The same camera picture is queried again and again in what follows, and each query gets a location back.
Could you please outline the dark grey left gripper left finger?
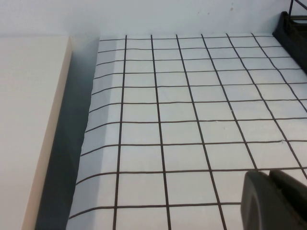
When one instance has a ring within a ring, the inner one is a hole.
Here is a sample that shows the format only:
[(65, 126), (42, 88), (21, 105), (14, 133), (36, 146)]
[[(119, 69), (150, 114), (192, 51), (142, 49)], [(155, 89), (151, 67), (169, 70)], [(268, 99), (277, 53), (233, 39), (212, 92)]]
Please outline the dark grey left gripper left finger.
[(297, 212), (263, 172), (245, 174), (241, 217), (245, 230), (305, 230), (307, 212)]

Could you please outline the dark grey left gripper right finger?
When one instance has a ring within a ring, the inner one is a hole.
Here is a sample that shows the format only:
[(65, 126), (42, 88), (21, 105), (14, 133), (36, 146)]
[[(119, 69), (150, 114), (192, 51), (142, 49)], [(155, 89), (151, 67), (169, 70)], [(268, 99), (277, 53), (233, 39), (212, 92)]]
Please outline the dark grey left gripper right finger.
[(270, 178), (297, 212), (307, 211), (307, 187), (280, 170), (270, 171)]

